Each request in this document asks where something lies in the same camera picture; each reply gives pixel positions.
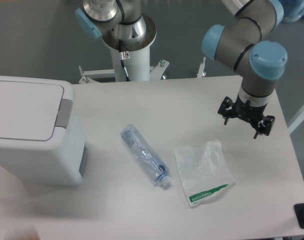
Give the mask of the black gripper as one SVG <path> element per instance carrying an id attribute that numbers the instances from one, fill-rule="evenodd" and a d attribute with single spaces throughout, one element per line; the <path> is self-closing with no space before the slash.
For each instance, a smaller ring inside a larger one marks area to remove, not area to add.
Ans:
<path id="1" fill-rule="evenodd" d="M 263 115 L 266 106 L 267 104 L 254 106 L 253 101 L 243 102 L 240 97 L 237 97 L 236 102 L 233 102 L 231 98 L 226 96 L 217 113 L 223 117 L 224 125 L 227 125 L 228 121 L 233 118 L 249 123 L 255 127 L 256 132 L 253 138 L 256 139 L 262 135 L 269 136 L 275 122 L 275 116 Z"/>

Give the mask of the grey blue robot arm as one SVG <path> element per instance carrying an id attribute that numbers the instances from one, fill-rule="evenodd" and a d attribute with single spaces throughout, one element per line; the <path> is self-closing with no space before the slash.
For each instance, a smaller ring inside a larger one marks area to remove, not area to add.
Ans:
<path id="1" fill-rule="evenodd" d="M 268 136 L 275 122 L 264 115 L 271 94 L 287 63 L 287 51 L 279 43 L 264 40 L 282 21 L 284 10 L 277 0 L 225 0 L 234 15 L 231 27 L 213 25 L 202 40 L 202 51 L 212 60 L 242 77 L 236 100 L 225 97 L 218 114 L 227 123 L 238 118 Z"/>

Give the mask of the silver robot base joint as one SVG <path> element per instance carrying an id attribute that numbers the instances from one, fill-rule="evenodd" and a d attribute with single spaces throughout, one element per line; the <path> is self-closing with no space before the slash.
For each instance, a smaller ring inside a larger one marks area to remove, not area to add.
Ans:
<path id="1" fill-rule="evenodd" d="M 142 12 L 141 0 L 84 0 L 75 17 L 90 37 L 102 38 L 119 52 L 134 52 L 156 39 L 155 22 Z"/>

